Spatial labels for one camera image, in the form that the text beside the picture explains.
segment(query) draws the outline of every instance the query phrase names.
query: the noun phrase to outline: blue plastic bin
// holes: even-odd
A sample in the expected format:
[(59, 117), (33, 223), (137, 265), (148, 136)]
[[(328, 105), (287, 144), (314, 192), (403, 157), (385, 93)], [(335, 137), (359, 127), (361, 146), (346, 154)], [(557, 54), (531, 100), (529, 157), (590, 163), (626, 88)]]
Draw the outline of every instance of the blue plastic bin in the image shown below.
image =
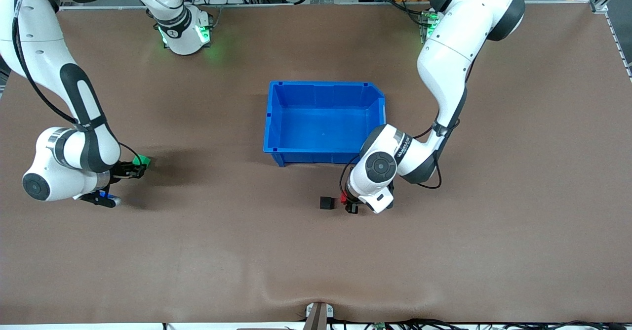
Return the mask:
[(366, 82), (271, 82), (264, 152), (279, 166), (346, 164), (386, 122), (384, 94)]

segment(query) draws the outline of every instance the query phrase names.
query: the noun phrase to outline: brown tabletop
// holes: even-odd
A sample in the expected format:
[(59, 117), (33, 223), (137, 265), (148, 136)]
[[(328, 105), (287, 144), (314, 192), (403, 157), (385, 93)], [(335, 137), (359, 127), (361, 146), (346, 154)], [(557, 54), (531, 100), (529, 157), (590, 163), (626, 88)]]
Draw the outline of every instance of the brown tabletop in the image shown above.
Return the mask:
[(291, 321), (318, 300), (355, 321), (632, 319), (632, 84), (588, 4), (529, 5), (485, 45), (444, 185), (397, 179), (381, 215), (319, 210), (341, 166), (279, 168), (262, 139), (270, 80), (373, 82), (390, 123), (425, 130), (422, 45), (395, 8), (226, 9), (190, 57), (141, 10), (59, 21), (113, 132), (156, 164), (115, 209), (30, 199), (36, 138), (63, 121), (11, 76), (0, 322)]

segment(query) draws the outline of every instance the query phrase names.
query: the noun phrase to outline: white robot link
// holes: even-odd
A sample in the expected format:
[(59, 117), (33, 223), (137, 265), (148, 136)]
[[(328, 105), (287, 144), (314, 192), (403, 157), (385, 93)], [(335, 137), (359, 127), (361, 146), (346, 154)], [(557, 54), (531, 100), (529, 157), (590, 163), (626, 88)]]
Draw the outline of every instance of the white robot link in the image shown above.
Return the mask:
[(422, 48), (417, 70), (438, 102), (438, 115), (424, 143), (388, 124), (371, 132), (343, 191), (349, 212), (360, 202), (375, 213), (391, 207), (396, 174), (411, 184), (433, 176), (445, 143), (458, 125), (470, 65), (485, 40), (504, 39), (524, 15), (524, 0), (431, 0), (431, 6), (441, 20)]
[[(67, 198), (114, 207), (118, 197), (109, 185), (120, 179), (140, 178), (145, 165), (119, 161), (119, 141), (110, 130), (86, 73), (66, 47), (55, 13), (61, 1), (0, 0), (0, 55), (17, 74), (27, 78), (40, 98), (73, 127), (46, 129), (36, 142), (33, 164), (22, 178), (25, 191), (37, 200)], [(208, 14), (182, 0), (141, 0), (174, 53), (188, 55), (208, 43), (199, 30), (208, 26)], [(66, 103), (72, 116), (57, 109), (41, 93), (39, 83)]]

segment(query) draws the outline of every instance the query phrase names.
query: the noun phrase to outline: small black block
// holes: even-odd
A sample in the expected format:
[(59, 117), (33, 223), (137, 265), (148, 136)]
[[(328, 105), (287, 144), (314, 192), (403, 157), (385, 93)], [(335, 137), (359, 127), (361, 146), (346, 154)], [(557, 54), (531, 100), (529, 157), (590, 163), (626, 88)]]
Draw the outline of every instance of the small black block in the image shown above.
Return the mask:
[(324, 210), (333, 210), (335, 200), (332, 197), (320, 197), (320, 208)]

